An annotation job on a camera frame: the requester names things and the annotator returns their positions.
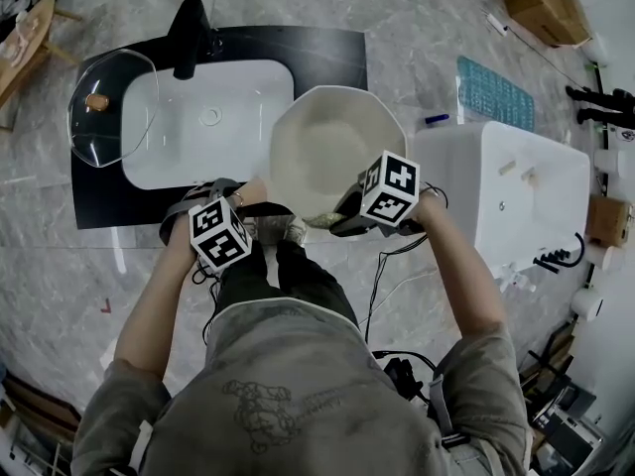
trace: gray tile floor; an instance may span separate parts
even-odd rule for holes
[[[61,0],[84,16],[55,23],[53,39],[80,57],[164,35],[182,0]],[[583,57],[551,50],[510,24],[502,38],[484,11],[506,17],[502,0],[202,0],[213,25],[311,25],[366,33],[371,91],[409,135],[434,113],[456,114],[456,58],[468,56],[536,100],[537,132],[592,153],[589,127],[574,123],[564,97],[571,78],[592,85]],[[113,341],[161,248],[155,226],[78,231],[74,223],[65,109],[74,71],[51,59],[21,93],[12,135],[0,137],[0,357],[19,376],[85,407]],[[380,250],[402,241],[335,241],[312,232],[308,252],[343,284],[366,316]],[[504,295],[519,361],[568,314],[584,267],[559,276],[532,269],[534,293]],[[427,245],[389,262],[373,317],[373,348],[419,350],[439,361],[458,337]],[[108,298],[112,312],[103,313]],[[204,287],[186,283],[168,385],[175,392],[203,361],[200,331],[210,313]]]

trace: white cable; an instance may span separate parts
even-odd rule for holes
[[[423,277],[431,277],[432,275],[434,275],[437,272],[437,270],[434,270],[433,272],[425,272],[425,273],[419,273],[418,275],[415,276],[411,276],[408,279],[404,279],[403,281],[401,281],[397,286],[395,286],[393,288],[393,290],[388,293],[386,295],[386,297],[384,299],[382,299],[382,301],[375,307],[372,309],[371,315],[374,314],[377,310],[379,310],[379,307],[381,307],[381,305],[383,305],[386,301],[388,301],[390,299],[390,297],[393,295],[393,293],[400,288],[403,284],[411,282],[411,281],[415,281],[416,279],[422,279]],[[362,322],[366,322],[368,320],[368,317],[366,317],[365,319],[363,319],[359,324],[361,324]]]

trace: cardboard box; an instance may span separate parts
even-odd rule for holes
[[[592,195],[588,203],[586,234],[603,247],[621,247],[628,241],[631,203],[602,195]]]
[[[505,0],[507,12],[549,46],[578,45],[590,38],[578,0]]]

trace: gray t-shirt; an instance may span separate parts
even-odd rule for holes
[[[141,474],[524,474],[529,448],[514,350],[503,327],[460,340],[437,369],[455,431],[400,397],[359,330],[294,298],[233,305],[214,321],[205,368],[171,399],[114,361],[76,436],[72,474],[126,466],[143,420]]]

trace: white sink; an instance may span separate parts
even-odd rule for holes
[[[186,186],[226,177],[248,181],[269,160],[271,128],[294,100],[294,81],[268,59],[196,66],[181,81],[161,70],[159,110],[139,149],[123,160],[139,188]],[[121,146],[134,149],[156,106],[156,80],[143,74],[123,99]]]
[[[449,211],[495,277],[584,234],[588,156],[498,122],[422,131],[410,142],[421,178],[440,186]]]

